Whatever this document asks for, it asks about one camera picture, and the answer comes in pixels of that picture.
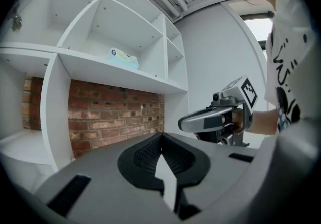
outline printed shirt graphic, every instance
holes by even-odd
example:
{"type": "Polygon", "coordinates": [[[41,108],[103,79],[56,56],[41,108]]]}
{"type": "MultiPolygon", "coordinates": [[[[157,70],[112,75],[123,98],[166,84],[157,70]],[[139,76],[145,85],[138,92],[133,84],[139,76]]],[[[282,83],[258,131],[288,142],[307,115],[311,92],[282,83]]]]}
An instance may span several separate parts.
{"type": "Polygon", "coordinates": [[[265,100],[278,109],[278,132],[300,120],[300,106],[287,84],[287,78],[317,42],[317,36],[303,0],[276,0],[273,32],[266,42],[265,100]]]}

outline window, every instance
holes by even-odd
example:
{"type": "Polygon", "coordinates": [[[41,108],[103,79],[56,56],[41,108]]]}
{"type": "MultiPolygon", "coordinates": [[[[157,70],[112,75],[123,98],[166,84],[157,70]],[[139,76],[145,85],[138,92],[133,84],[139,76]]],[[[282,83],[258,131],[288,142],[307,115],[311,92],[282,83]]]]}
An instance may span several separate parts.
{"type": "Polygon", "coordinates": [[[256,40],[259,42],[266,59],[267,57],[266,57],[266,51],[265,51],[265,44],[269,33],[271,33],[272,31],[272,24],[273,24],[272,20],[270,18],[262,18],[262,19],[244,20],[244,22],[252,31],[256,40]]]}

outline blue and white package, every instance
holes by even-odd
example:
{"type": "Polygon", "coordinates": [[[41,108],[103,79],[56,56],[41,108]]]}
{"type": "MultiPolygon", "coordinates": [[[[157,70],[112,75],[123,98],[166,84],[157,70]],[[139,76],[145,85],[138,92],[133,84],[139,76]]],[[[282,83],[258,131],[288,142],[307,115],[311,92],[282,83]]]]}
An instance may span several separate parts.
{"type": "Polygon", "coordinates": [[[137,57],[128,55],[117,48],[110,49],[107,59],[130,68],[139,69],[137,57]]]}

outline shelving unit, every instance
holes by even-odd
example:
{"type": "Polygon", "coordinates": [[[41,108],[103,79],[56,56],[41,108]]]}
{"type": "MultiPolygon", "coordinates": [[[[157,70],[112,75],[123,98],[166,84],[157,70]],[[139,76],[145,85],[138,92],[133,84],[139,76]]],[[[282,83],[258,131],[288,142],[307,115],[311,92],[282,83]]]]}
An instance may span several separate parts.
{"type": "Polygon", "coordinates": [[[149,0],[27,1],[18,10],[22,27],[13,32],[6,25],[0,33],[0,86],[8,87],[0,90],[0,157],[14,182],[34,191],[72,161],[71,79],[165,94],[165,131],[180,133],[177,120],[188,113],[184,47],[156,6],[149,0]],[[139,69],[108,60],[111,48],[136,56],[139,69]],[[22,127],[26,75],[44,78],[41,132],[22,127]]]}

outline metal bracket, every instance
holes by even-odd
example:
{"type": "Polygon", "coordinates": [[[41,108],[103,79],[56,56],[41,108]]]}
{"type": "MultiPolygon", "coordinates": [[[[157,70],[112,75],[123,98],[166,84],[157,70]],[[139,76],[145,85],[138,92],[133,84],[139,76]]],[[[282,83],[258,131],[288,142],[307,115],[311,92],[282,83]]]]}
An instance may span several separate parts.
{"type": "Polygon", "coordinates": [[[13,19],[13,23],[11,26],[12,31],[16,31],[22,27],[22,19],[21,16],[17,14],[19,4],[12,8],[12,12],[9,14],[9,18],[13,19]]]}

